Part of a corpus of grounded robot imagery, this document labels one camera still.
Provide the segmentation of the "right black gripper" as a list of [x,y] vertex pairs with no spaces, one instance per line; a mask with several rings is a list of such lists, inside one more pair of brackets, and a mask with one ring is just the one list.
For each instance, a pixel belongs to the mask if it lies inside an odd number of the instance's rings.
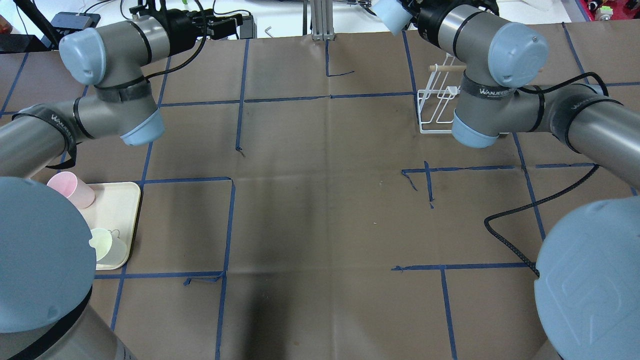
[[421,37],[436,37],[446,15],[462,5],[499,15],[496,0],[407,0],[406,10],[412,14],[411,23]]

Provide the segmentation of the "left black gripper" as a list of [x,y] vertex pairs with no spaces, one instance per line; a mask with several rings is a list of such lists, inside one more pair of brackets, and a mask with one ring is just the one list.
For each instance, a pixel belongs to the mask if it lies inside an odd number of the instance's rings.
[[129,7],[131,22],[152,51],[187,51],[198,39],[221,40],[237,34],[243,14],[212,8],[170,8],[166,0],[137,0]]

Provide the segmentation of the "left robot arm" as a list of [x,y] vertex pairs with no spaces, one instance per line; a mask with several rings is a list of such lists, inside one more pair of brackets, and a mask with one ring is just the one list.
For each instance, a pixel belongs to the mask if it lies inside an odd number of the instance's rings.
[[34,104],[1,128],[1,358],[3,360],[134,360],[135,354],[90,305],[96,273],[91,232],[63,194],[34,181],[43,168],[77,163],[86,141],[119,136],[128,146],[163,135],[162,114],[143,67],[234,34],[242,14],[202,6],[169,9],[153,0],[131,20],[61,37],[58,50],[72,77],[94,95]]

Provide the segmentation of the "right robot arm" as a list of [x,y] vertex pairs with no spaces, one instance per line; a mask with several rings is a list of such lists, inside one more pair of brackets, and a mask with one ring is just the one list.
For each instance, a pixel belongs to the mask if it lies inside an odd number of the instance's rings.
[[[406,22],[466,65],[452,134],[471,148],[503,132],[548,132],[594,162],[576,183],[532,204],[569,193],[601,168],[639,187],[639,113],[610,97],[592,72],[548,88],[531,84],[549,55],[543,35],[499,16],[491,0],[402,0]],[[537,314],[564,360],[639,358],[639,197],[605,199],[564,215],[531,260],[491,221],[484,225],[535,274]]]

